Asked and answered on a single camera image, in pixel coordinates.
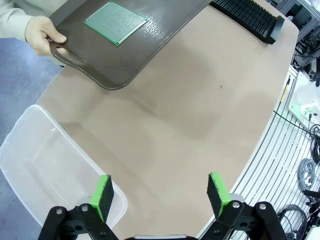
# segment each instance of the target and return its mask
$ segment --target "beige tabletop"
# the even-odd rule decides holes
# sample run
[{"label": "beige tabletop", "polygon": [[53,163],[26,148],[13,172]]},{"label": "beige tabletop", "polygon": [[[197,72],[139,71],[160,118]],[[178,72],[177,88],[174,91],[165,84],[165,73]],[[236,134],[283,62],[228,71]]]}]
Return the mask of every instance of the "beige tabletop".
[{"label": "beige tabletop", "polygon": [[220,172],[229,189],[237,180],[280,95],[297,36],[286,19],[268,45],[207,6],[123,89],[62,70],[38,103],[124,191],[128,210],[114,227],[120,239],[199,233],[213,215],[208,173]]}]

